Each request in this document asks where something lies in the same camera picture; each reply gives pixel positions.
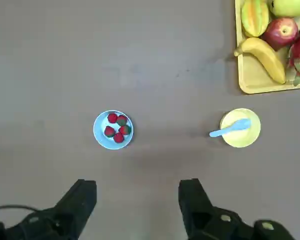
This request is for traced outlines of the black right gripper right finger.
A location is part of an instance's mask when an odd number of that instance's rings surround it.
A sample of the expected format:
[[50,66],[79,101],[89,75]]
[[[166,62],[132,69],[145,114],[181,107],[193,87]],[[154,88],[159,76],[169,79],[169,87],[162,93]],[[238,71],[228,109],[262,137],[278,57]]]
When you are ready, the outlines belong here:
[[214,206],[197,178],[179,182],[178,203],[189,240],[293,240],[279,222],[260,219],[252,226],[234,211]]

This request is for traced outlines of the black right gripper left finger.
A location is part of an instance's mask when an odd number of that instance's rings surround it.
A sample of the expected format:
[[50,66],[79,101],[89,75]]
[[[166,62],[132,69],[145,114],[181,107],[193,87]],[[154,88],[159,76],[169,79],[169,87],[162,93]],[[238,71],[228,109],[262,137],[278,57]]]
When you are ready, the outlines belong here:
[[97,204],[97,183],[77,180],[54,207],[0,205],[0,210],[28,210],[18,224],[6,228],[0,221],[0,240],[77,240]]

